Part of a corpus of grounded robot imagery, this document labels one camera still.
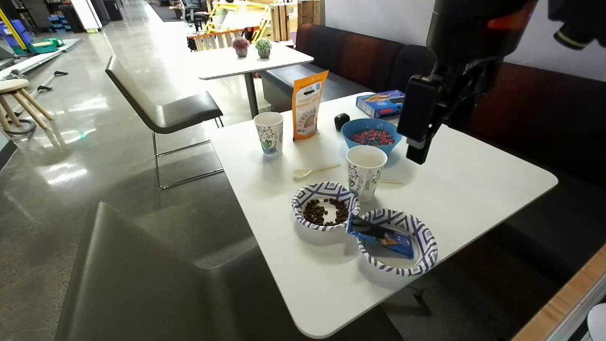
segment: paper cup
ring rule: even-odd
[[[346,151],[348,189],[358,201],[375,197],[380,168],[386,159],[386,153],[375,146],[354,146]]]
[[[261,149],[267,157],[274,157],[282,149],[282,115],[278,112],[261,112],[253,117]]]

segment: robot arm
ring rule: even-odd
[[[551,0],[549,17],[564,21],[554,38],[573,49],[592,40],[604,45],[606,4],[600,2]],[[429,76],[409,79],[397,123],[409,142],[409,159],[424,163],[439,125],[469,117],[490,91],[503,57],[515,51],[534,5],[536,0],[435,0],[428,34],[435,66]]]

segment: patterned paper plate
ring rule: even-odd
[[[308,210],[310,206],[322,206],[327,210],[323,214],[323,223],[310,221]],[[295,223],[299,223],[305,229],[314,229],[314,231],[333,231],[333,229],[344,229],[346,227],[346,216],[340,219],[335,219],[335,214],[344,214],[348,212],[348,206],[352,206],[352,212],[358,212],[358,199],[354,193],[350,193],[346,187],[342,187],[337,182],[316,182],[306,187],[303,187],[293,199],[291,199],[291,208],[293,208],[293,218]]]
[[[437,242],[431,231],[418,218],[388,208],[371,210],[363,214],[363,218],[371,223],[390,225],[411,233],[411,244],[414,250],[414,255],[407,259],[376,242],[361,242],[358,238],[358,250],[365,263],[395,276],[414,276],[435,267]]]

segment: concrete floor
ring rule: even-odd
[[[161,22],[145,2],[125,0],[123,17],[100,34],[77,34],[81,41],[72,51],[28,76],[34,89],[55,70],[68,72],[37,96],[55,115],[53,130],[37,129],[32,138],[15,140],[17,151],[0,172],[2,341],[53,339],[79,231],[98,201],[113,204],[187,259],[210,257],[250,237],[225,176],[164,193],[155,189],[149,130],[109,83],[104,66],[117,55],[157,102],[206,89],[223,110],[225,125],[250,119],[244,79],[197,79],[195,53],[185,45],[191,28]],[[162,136],[159,144],[202,140],[214,129],[204,123]],[[170,180],[214,166],[206,146],[162,170]],[[405,339],[498,339],[522,324],[483,295],[479,284],[467,280],[471,274],[458,271],[462,267],[467,265],[441,267],[386,301]],[[414,290],[424,290],[424,307],[414,301]]]

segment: bowl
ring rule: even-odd
[[[412,257],[405,257],[395,254],[380,242],[358,240],[361,271],[375,280],[401,278],[401,276],[416,276],[437,265],[437,242],[431,231],[414,216],[390,210],[390,208],[375,208],[363,214],[363,219],[384,225],[390,229],[399,229],[411,235],[411,246],[414,250]]]
[[[352,119],[340,127],[340,132],[348,147],[367,144],[380,147],[386,155],[401,140],[395,127],[382,119]]]
[[[291,199],[295,223],[312,231],[346,229],[348,212],[358,212],[358,199],[337,182],[305,185]]]

